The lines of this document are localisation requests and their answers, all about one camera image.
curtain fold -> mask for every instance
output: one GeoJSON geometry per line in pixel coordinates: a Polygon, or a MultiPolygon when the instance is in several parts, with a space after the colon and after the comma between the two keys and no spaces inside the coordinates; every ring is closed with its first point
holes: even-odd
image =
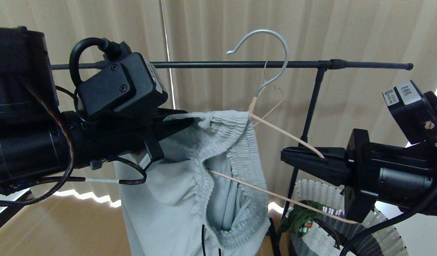
{"type": "MultiPolygon", "coordinates": [[[[429,1],[4,1],[0,26],[27,26],[45,33],[51,63],[67,63],[74,44],[85,37],[125,40],[151,61],[283,60],[276,38],[257,34],[236,54],[225,55],[248,32],[272,29],[290,47],[290,60],[414,63],[412,71],[343,69],[327,71],[321,86],[308,141],[313,146],[345,147],[353,128],[368,129],[371,141],[404,146],[406,139],[384,104],[381,92],[412,79],[422,91],[437,86],[437,0],[429,1]]],[[[81,62],[101,59],[86,50],[81,62]]],[[[165,87],[168,70],[157,70],[165,87]]],[[[82,71],[83,79],[96,71],[82,71]]],[[[279,69],[267,69],[271,78],[279,69]]],[[[313,91],[316,69],[287,69],[273,85],[283,90],[283,103],[267,120],[301,136],[313,91]]],[[[68,71],[54,71],[58,86],[73,91],[68,71]]],[[[264,82],[262,69],[172,69],[176,108],[188,111],[248,110],[264,82]]],[[[165,107],[172,107],[171,100],[165,107]]],[[[61,111],[73,109],[59,93],[61,111]]],[[[262,117],[280,101],[271,88],[259,97],[262,117]]],[[[286,194],[292,167],[280,161],[280,150],[297,143],[262,124],[256,127],[268,189],[286,194]]],[[[114,177],[112,165],[74,175],[114,177]]],[[[298,178],[310,178],[300,172],[298,178]]],[[[46,191],[40,186],[34,191],[46,191]]],[[[113,185],[68,183],[63,190],[94,191],[118,198],[113,185]]]]}

wooden floor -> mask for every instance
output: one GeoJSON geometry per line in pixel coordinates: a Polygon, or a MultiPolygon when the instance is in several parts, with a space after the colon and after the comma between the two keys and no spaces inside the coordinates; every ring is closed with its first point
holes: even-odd
{"type": "MultiPolygon", "coordinates": [[[[276,226],[280,217],[270,212],[276,226]]],[[[280,249],[287,253],[287,236],[280,249]]],[[[0,229],[0,256],[129,256],[121,208],[93,199],[51,196],[26,206],[0,229]]],[[[265,237],[257,254],[271,256],[265,237]]]]}

white wicker basket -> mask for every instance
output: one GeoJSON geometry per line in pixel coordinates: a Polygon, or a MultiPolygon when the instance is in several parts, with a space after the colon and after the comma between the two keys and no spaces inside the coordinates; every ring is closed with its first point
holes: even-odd
{"type": "MultiPolygon", "coordinates": [[[[314,180],[298,180],[295,185],[298,200],[311,200],[332,209],[343,211],[345,198],[340,195],[340,190],[314,180]]],[[[329,217],[320,217],[330,227],[345,235],[348,239],[361,232],[363,229],[387,220],[380,211],[371,211],[362,224],[346,224],[329,217]]],[[[334,248],[335,240],[314,223],[307,234],[302,238],[291,235],[295,251],[300,256],[335,256],[340,250],[334,248]]],[[[407,256],[408,251],[399,232],[394,227],[380,230],[356,244],[356,251],[362,256],[407,256]]]]}

black drawstring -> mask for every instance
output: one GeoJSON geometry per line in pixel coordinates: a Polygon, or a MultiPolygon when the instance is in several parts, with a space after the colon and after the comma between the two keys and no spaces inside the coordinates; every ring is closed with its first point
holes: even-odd
{"type": "MultiPolygon", "coordinates": [[[[201,246],[203,247],[203,256],[206,256],[206,248],[204,246],[204,225],[201,227],[201,246]]],[[[218,256],[222,256],[222,250],[218,249],[218,256]]]]}
{"type": "Polygon", "coordinates": [[[203,247],[203,256],[206,256],[206,248],[204,248],[204,225],[201,228],[201,246],[203,247]]]}

black metal frame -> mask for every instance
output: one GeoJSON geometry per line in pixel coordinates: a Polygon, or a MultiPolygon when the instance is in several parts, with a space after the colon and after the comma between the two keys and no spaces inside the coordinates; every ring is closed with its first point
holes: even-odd
{"type": "MultiPolygon", "coordinates": [[[[282,61],[275,62],[151,62],[155,68],[281,68],[283,65],[282,61]]],[[[103,69],[107,63],[105,61],[100,61],[96,63],[85,63],[80,64],[80,69],[103,69]]],[[[52,70],[69,69],[68,64],[51,65],[52,70]]],[[[289,61],[287,68],[316,68],[318,69],[315,78],[315,85],[312,92],[312,97],[310,105],[308,107],[307,117],[305,119],[305,125],[303,128],[301,140],[308,141],[308,130],[313,118],[313,113],[315,111],[316,102],[318,100],[319,91],[321,88],[321,83],[324,78],[324,74],[328,70],[342,69],[342,68],[378,68],[378,69],[400,69],[400,70],[411,70],[413,69],[412,63],[373,63],[373,62],[348,62],[346,60],[318,60],[318,61],[289,61]]],[[[290,186],[288,188],[288,198],[293,196],[293,191],[295,188],[295,182],[297,180],[299,168],[295,167],[291,175],[290,186]]],[[[282,219],[285,217],[286,212],[290,207],[290,203],[286,202],[283,209],[282,219]]],[[[270,219],[271,226],[267,232],[267,235],[271,237],[272,250],[275,256],[280,255],[279,242],[281,237],[281,232],[275,232],[274,222],[270,219]]]]}

